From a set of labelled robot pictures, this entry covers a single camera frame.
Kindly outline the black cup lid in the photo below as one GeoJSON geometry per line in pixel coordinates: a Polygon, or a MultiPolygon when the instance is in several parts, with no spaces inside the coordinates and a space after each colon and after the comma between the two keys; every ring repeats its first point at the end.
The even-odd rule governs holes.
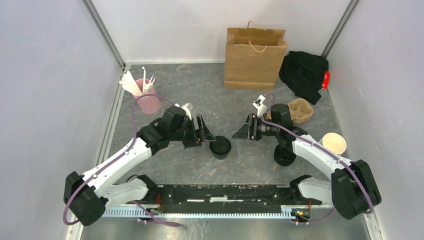
{"type": "Polygon", "coordinates": [[[222,135],[216,136],[216,141],[209,143],[209,150],[212,152],[224,153],[231,152],[232,145],[228,138],[222,135]]]}

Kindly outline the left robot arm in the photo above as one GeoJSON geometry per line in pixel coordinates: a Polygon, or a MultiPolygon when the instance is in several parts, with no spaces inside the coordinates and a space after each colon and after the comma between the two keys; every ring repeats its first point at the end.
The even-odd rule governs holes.
{"type": "Polygon", "coordinates": [[[199,147],[203,142],[216,141],[202,116],[199,114],[193,119],[189,107],[189,103],[170,106],[162,117],[137,131],[112,157],[82,174],[71,172],[65,178],[63,222],[72,225],[67,220],[68,211],[76,217],[75,224],[86,227],[117,205],[137,200],[153,203],[157,190],[143,180],[115,183],[133,167],[167,148],[170,142],[181,142],[188,149],[199,147]]]}

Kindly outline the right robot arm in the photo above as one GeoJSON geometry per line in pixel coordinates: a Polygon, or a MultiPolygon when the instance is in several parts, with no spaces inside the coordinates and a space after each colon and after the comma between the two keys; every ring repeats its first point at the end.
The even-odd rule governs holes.
{"type": "Polygon", "coordinates": [[[347,220],[374,212],[374,207],[382,202],[382,196],[367,162],[362,159],[352,161],[317,142],[294,125],[286,104],[272,105],[270,114],[271,118],[267,119],[265,112],[250,113],[245,124],[232,137],[251,141],[259,141],[264,136],[275,137],[278,145],[274,150],[274,161],[277,164],[286,167],[301,157],[326,175],[327,181],[309,175],[301,177],[288,191],[293,203],[319,200],[331,204],[347,220]]]}

